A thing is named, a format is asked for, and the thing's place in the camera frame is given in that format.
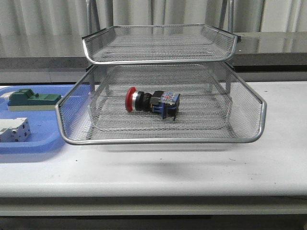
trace white circuit breaker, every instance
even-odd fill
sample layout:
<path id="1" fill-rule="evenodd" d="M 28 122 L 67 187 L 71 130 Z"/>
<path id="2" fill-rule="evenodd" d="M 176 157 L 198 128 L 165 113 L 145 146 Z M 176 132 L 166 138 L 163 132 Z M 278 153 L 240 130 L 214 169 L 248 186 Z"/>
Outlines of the white circuit breaker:
<path id="1" fill-rule="evenodd" d="M 25 141 L 30 135 L 28 118 L 0 119 L 0 142 Z"/>

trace white curtain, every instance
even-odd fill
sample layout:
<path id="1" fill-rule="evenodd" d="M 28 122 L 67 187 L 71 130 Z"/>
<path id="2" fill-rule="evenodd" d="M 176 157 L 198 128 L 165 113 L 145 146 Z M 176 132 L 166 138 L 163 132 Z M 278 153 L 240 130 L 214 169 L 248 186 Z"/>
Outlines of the white curtain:
<path id="1" fill-rule="evenodd" d="M 113 0 L 114 25 L 218 26 L 222 0 Z M 105 0 L 97 0 L 101 28 Z M 227 14 L 224 29 L 227 29 Z M 307 31 L 307 0 L 235 0 L 234 32 Z M 1 35 L 85 35 L 85 0 L 0 0 Z"/>

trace blue plastic tray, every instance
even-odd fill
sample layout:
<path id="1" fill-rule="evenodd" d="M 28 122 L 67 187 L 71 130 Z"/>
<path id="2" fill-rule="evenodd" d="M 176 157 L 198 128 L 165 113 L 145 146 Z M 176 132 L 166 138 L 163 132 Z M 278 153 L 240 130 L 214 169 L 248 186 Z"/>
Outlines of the blue plastic tray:
<path id="1" fill-rule="evenodd" d="M 0 90 L 0 95 L 30 88 L 35 93 L 55 93 L 64 96 L 73 85 L 19 85 Z M 8 111 L 7 101 L 0 98 L 0 119 L 27 117 L 31 135 L 25 142 L 0 143 L 0 153 L 37 153 L 59 148 L 64 144 L 60 137 L 55 111 Z"/>

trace wire mesh tray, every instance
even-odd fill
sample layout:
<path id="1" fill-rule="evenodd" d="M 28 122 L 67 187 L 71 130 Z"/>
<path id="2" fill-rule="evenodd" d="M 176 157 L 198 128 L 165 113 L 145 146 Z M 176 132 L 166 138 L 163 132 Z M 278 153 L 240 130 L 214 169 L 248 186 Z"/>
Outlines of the wire mesh tray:
<path id="1" fill-rule="evenodd" d="M 128 113 L 127 90 L 180 93 L 177 118 Z M 253 142 L 264 129 L 266 103 L 223 62 L 93 66 L 56 105 L 70 144 Z"/>
<path id="2" fill-rule="evenodd" d="M 94 64 L 223 61 L 235 52 L 237 36 L 203 24 L 113 26 L 83 38 Z"/>

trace green terminal block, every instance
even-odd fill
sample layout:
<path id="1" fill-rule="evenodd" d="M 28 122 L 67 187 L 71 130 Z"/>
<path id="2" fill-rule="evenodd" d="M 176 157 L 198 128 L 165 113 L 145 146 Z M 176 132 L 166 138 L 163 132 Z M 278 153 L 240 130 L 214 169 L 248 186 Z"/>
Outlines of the green terminal block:
<path id="1" fill-rule="evenodd" d="M 54 110 L 54 106 L 61 99 L 61 95 L 38 94 L 31 89 L 21 89 L 12 93 L 9 99 L 9 111 L 42 111 Z"/>

